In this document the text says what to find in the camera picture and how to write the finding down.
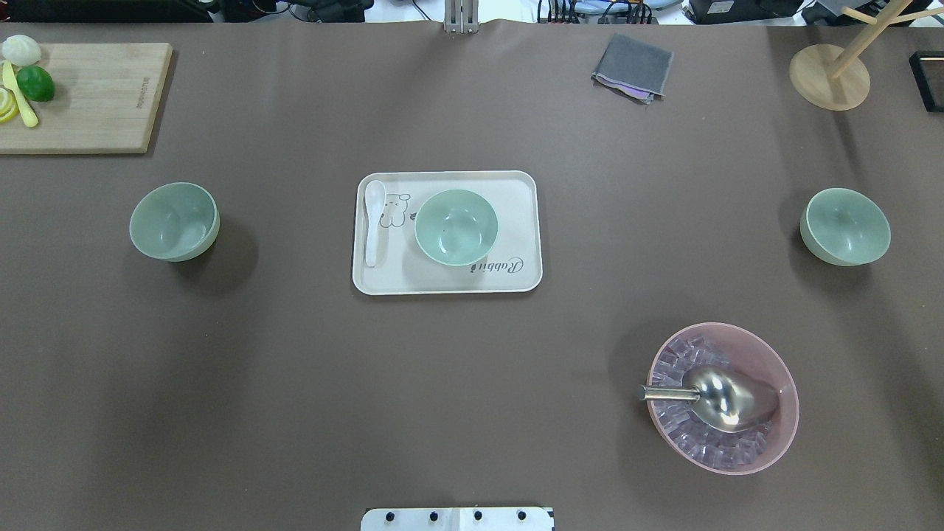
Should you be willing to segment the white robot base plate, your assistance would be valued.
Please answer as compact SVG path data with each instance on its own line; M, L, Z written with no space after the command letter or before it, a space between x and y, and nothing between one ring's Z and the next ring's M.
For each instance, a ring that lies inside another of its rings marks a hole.
M365 511L361 530L554 530L552 508L410 507Z

